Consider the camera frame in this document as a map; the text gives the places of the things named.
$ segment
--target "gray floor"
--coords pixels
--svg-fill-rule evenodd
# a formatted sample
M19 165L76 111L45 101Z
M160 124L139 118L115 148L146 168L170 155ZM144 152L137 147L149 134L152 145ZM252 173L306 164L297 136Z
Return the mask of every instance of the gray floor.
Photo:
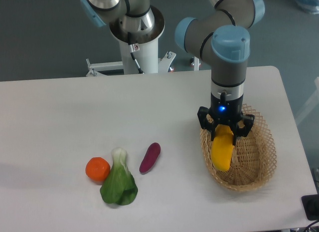
M305 13L294 0L264 2L264 18L249 30L249 66L273 65L280 70L295 114L314 92L319 76L319 15ZM152 0L152 4L166 23L159 56L174 51L175 69L192 70L191 56L174 43L174 29L184 17L213 13L212 6L208 0ZM121 60L109 29L95 28L79 0L0 0L0 81L82 77L87 57L91 63ZM209 67L204 64L201 69ZM299 126L311 168L319 167L318 115L319 106Z

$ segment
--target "light blue joint cap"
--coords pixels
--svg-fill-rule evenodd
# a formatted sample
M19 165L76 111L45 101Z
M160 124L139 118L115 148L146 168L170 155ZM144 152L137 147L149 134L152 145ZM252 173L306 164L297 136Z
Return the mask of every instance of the light blue joint cap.
M230 63L240 63L248 59L250 35L241 26L219 27L213 34L211 46L215 54Z
M97 27L103 27L106 24L101 20L97 13L93 10L91 5L86 0L80 0L82 8L84 9L86 15L90 21Z
M182 21L179 22L175 29L175 42L176 44L183 50L185 49L185 35L190 23L196 18L194 17L186 17Z
M255 5L255 19L253 23L254 25L263 18L265 14L265 4L263 0L253 0L253 1Z

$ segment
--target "black connector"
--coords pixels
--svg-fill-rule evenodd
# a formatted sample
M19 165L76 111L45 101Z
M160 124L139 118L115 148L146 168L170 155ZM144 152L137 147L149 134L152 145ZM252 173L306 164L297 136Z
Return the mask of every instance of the black connector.
M319 195L302 196L304 210L310 221L319 220Z

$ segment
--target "purple sweet potato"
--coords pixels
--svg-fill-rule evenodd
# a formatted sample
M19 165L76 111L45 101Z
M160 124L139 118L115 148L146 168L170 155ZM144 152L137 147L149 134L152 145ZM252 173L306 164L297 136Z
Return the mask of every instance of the purple sweet potato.
M160 155L160 145L159 143L155 142L151 144L148 150L146 151L146 154L140 166L140 172L141 173L148 172L152 168L152 166L155 164L159 155Z

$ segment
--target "blue led light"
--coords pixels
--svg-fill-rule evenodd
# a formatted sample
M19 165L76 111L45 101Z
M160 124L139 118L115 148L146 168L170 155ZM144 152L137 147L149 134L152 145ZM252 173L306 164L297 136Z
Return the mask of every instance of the blue led light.
M226 107L224 106L219 106L218 108L219 112L224 112L226 110Z

